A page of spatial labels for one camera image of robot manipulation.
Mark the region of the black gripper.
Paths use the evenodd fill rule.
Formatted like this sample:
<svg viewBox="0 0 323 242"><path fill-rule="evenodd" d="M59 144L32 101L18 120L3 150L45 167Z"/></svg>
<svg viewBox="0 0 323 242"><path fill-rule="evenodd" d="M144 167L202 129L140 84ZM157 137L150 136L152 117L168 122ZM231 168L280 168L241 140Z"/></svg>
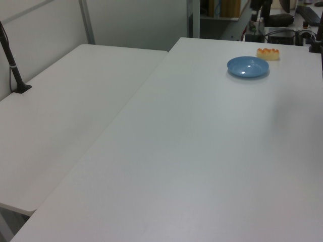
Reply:
<svg viewBox="0 0 323 242"><path fill-rule="evenodd" d="M252 9L252 14L251 14L251 21L256 22L258 18L258 12L260 9L260 5L262 4L261 8L261 17L264 22L268 20L268 2L272 4L272 0L251 0L251 9Z"/></svg>

